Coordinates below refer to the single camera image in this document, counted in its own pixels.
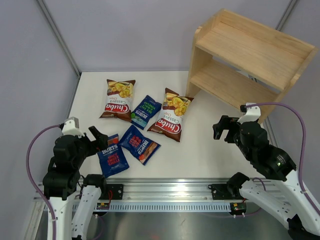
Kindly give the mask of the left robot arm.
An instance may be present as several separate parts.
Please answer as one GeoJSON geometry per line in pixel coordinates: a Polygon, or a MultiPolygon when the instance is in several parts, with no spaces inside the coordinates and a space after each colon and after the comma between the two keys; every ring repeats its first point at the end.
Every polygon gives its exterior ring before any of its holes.
{"type": "Polygon", "coordinates": [[[63,135],[55,140],[53,157],[43,178],[44,196],[54,227],[48,231],[56,234],[56,240],[85,240],[89,223],[99,199],[109,192],[106,179],[101,174],[89,174],[83,179],[82,194],[76,212],[73,205],[80,180],[80,167],[87,157],[108,147],[108,136],[94,126],[89,127],[95,140],[63,135]]]}

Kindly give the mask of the Burts sea salt vinegar bag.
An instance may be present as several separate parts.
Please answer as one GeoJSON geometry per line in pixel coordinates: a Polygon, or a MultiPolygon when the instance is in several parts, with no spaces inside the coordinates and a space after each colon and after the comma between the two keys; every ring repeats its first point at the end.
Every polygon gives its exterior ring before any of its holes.
{"type": "Polygon", "coordinates": [[[161,103],[155,101],[149,95],[146,95],[131,113],[131,123],[141,130],[144,130],[149,120],[160,111],[161,107],[161,103]]]}

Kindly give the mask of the Burts blue bag with bacon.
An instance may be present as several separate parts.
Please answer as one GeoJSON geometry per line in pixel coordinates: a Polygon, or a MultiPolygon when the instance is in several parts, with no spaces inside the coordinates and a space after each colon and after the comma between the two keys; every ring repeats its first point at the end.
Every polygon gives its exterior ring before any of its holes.
{"type": "Polygon", "coordinates": [[[145,137],[134,125],[131,125],[119,141],[119,145],[128,150],[144,166],[161,145],[145,137]]]}

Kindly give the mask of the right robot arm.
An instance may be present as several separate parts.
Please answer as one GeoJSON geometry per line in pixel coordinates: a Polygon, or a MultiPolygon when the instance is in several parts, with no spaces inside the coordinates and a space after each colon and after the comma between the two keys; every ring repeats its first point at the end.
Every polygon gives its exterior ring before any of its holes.
{"type": "Polygon", "coordinates": [[[273,181],[288,203],[258,188],[241,172],[227,181],[228,195],[254,202],[277,219],[293,240],[318,240],[320,215],[304,196],[296,164],[284,150],[269,143],[267,131],[257,121],[240,123],[239,120],[238,117],[223,115],[212,126],[213,138],[220,139],[223,131],[227,130],[225,142],[235,144],[259,174],[273,181]]]}

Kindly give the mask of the Burts spicy sweet chilli bag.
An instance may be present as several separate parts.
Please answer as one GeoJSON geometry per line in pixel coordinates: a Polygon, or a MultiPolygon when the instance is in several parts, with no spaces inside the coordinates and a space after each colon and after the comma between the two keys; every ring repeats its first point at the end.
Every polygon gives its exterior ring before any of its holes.
{"type": "Polygon", "coordinates": [[[118,134],[110,136],[107,149],[98,152],[97,155],[105,178],[119,174],[130,167],[119,144],[118,134]]]}

